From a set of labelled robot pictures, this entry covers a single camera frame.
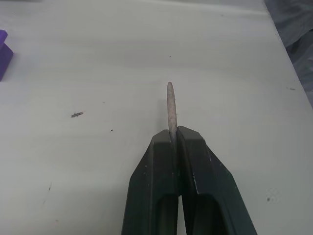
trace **gray cloth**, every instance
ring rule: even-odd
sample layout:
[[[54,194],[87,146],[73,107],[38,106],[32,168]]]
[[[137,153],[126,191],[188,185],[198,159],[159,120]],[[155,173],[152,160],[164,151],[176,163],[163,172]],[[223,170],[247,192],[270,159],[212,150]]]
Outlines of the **gray cloth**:
[[[313,0],[265,0],[313,107]]]

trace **thin metal rod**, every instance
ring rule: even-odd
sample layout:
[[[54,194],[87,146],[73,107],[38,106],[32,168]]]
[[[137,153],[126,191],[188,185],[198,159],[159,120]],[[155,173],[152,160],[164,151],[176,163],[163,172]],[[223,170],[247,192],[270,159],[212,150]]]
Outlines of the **thin metal rod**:
[[[176,152],[177,115],[174,88],[171,82],[167,84],[167,118],[171,142]]]

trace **white table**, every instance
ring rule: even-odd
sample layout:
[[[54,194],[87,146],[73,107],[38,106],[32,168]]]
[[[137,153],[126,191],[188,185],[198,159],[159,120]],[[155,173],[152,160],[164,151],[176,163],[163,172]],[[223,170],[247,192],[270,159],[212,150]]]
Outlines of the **white table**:
[[[183,2],[0,1],[2,235],[119,235],[168,81],[257,233],[312,233],[313,111],[264,4]]]

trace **purple block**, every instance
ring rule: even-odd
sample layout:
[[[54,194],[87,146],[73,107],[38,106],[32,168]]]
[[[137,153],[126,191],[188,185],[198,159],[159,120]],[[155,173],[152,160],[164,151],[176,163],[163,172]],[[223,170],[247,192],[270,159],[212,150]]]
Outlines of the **purple block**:
[[[4,43],[7,36],[4,30],[0,30],[0,81],[13,56],[13,51]]]

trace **black speck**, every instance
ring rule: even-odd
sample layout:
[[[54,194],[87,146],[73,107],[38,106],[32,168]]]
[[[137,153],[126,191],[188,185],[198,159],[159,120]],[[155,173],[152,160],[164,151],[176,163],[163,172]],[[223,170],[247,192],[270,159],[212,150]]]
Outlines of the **black speck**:
[[[83,112],[80,112],[80,113],[75,113],[75,114],[73,114],[72,116],[71,116],[71,118],[73,117],[78,117],[78,116],[80,116],[81,114],[83,114]]]

